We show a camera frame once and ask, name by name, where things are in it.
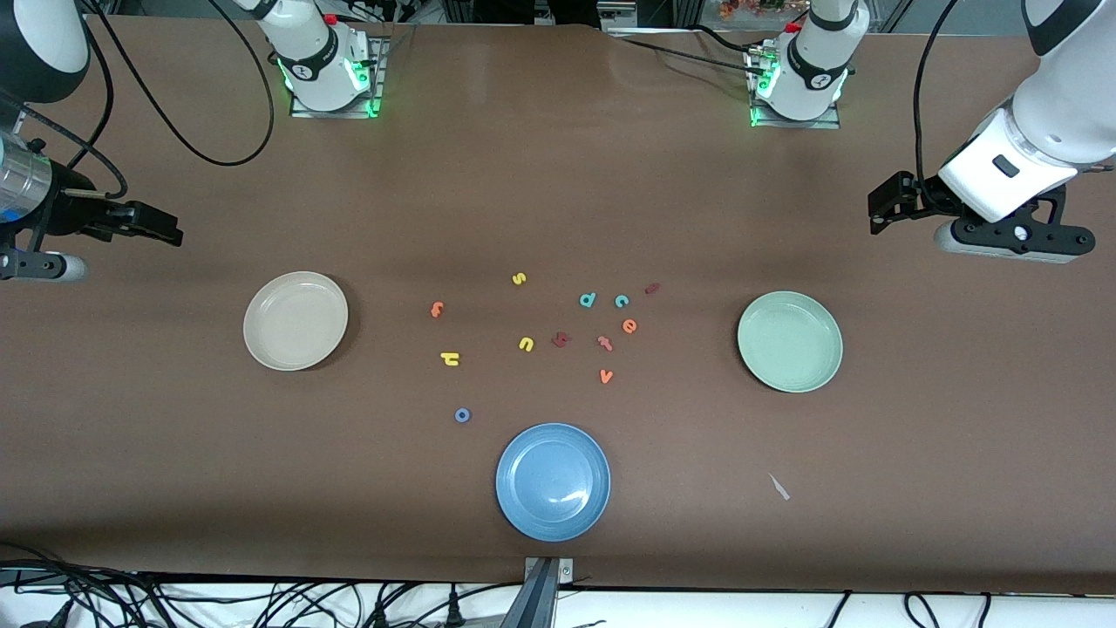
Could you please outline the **light green plate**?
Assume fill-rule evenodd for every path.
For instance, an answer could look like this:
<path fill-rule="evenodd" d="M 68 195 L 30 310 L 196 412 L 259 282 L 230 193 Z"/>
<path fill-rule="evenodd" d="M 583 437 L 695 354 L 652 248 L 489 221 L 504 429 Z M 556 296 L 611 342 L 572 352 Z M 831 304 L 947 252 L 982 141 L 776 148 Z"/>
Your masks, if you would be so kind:
<path fill-rule="evenodd" d="M 738 319 L 738 355 L 757 381 L 783 393 L 821 389 L 836 377 L 844 357 L 837 319 L 798 291 L 757 297 Z"/>

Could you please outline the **beige brown plate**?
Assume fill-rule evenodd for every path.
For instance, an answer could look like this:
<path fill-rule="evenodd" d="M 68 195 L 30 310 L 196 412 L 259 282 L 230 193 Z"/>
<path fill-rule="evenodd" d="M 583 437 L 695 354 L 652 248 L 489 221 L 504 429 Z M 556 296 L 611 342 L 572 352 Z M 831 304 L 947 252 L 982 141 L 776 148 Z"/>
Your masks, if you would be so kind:
<path fill-rule="evenodd" d="M 350 325 L 350 306 L 328 276 L 295 271 L 271 279 L 248 302 L 248 354 L 275 371 L 301 371 L 330 357 Z"/>

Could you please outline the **brown table cover sheet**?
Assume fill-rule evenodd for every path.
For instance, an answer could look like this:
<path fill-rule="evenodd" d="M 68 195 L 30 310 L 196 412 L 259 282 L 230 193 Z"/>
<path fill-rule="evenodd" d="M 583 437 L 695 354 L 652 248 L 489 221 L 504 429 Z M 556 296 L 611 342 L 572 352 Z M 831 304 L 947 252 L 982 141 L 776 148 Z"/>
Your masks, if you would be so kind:
<path fill-rule="evenodd" d="M 513 581 L 551 554 L 595 588 L 1116 592 L 1116 174 L 1072 182 L 1099 243 L 1069 265 L 942 253 L 932 219 L 870 235 L 920 38 L 862 44 L 840 131 L 781 131 L 737 74 L 587 28 L 398 27 L 379 118 L 292 119 L 275 75 L 272 141 L 222 168 L 94 29 L 99 147 L 184 243 L 52 239 L 83 282 L 0 283 L 0 542 L 200 574 Z M 295 271 L 339 283 L 348 330 L 275 371 L 242 322 Z M 821 389 L 738 354 L 778 290 L 840 326 Z M 565 543 L 494 487 L 554 422 L 610 465 Z"/>

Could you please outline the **blue plate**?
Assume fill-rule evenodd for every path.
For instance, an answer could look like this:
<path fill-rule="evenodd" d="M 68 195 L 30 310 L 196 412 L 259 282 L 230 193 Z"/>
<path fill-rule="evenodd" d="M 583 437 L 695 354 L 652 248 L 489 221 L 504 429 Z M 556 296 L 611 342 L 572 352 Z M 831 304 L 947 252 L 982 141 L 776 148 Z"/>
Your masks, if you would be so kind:
<path fill-rule="evenodd" d="M 609 506 L 609 460 L 585 429 L 539 424 L 506 446 L 494 487 L 503 516 L 520 533 L 565 543 L 589 532 Z"/>

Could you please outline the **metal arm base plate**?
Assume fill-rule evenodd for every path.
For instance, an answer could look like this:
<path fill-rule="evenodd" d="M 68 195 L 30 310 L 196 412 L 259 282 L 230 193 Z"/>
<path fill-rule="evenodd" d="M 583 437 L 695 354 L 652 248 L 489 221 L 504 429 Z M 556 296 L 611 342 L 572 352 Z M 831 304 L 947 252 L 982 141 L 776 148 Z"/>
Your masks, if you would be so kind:
<path fill-rule="evenodd" d="M 360 40 L 359 51 L 348 66 L 348 83 L 355 85 L 355 98 L 347 105 L 331 112 L 311 110 L 296 96 L 292 84 L 286 85 L 291 95 L 289 114 L 300 119 L 375 119 L 378 117 L 387 74 L 387 56 L 391 47 L 388 38 L 371 38 L 366 33 L 353 36 Z"/>
<path fill-rule="evenodd" d="M 773 110 L 770 103 L 764 100 L 766 93 L 770 91 L 772 83 L 780 73 L 773 48 L 750 46 L 742 56 L 745 68 L 759 71 L 751 74 L 748 79 L 751 126 L 798 128 L 799 131 L 840 131 L 840 112 L 835 103 L 830 104 L 817 119 L 796 120 L 785 118 Z"/>

